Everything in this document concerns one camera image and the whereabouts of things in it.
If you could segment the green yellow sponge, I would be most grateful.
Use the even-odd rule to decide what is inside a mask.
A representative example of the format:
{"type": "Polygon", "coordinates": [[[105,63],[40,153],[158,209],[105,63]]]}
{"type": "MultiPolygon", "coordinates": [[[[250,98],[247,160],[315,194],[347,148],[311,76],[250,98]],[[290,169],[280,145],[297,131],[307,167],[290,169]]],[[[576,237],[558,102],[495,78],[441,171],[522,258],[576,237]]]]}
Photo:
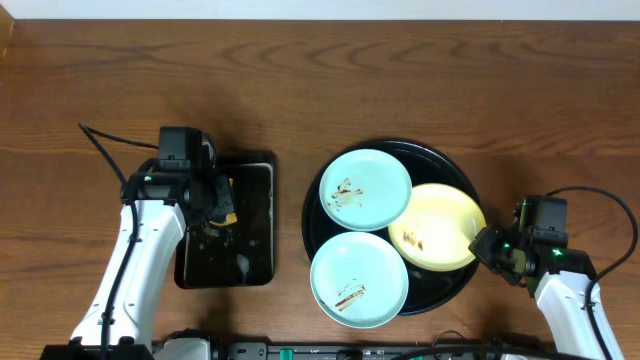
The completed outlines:
{"type": "Polygon", "coordinates": [[[215,204],[207,219],[216,226],[226,226],[236,221],[236,206],[233,192],[233,179],[219,175],[214,187],[215,204]]]}

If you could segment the yellow plate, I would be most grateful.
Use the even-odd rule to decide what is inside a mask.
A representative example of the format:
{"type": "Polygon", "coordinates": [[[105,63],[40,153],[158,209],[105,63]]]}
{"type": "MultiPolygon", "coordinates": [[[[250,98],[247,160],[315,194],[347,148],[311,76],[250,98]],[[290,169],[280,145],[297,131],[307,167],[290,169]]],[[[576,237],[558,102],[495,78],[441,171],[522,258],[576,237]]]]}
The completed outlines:
{"type": "Polygon", "coordinates": [[[402,215],[388,226],[391,243],[411,264],[447,272],[471,264],[469,245],[486,226],[478,203],[445,184],[426,183],[412,189],[402,215]]]}

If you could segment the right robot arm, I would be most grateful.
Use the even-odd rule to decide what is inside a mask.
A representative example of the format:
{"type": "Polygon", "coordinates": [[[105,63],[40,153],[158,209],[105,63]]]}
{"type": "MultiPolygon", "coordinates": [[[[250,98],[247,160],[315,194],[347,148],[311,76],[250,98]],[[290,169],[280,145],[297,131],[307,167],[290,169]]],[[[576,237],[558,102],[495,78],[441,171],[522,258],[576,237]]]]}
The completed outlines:
{"type": "Polygon", "coordinates": [[[561,353],[589,359],[623,354],[601,303],[589,256],[567,248],[565,233],[530,226],[522,232],[483,228],[469,251],[512,286],[523,287],[543,313],[561,353]]]}

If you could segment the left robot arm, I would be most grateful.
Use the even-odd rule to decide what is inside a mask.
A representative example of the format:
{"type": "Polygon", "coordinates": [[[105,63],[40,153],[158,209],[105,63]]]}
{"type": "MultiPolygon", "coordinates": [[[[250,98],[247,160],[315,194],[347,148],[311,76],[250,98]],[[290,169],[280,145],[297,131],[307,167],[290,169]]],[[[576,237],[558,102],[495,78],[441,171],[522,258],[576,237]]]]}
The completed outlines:
{"type": "Polygon", "coordinates": [[[47,345],[44,359],[212,359],[211,337],[186,329],[160,349],[152,328],[170,260],[191,225],[232,209],[232,180],[195,170],[142,167],[123,188],[113,253],[99,289],[71,339],[47,345]]]}

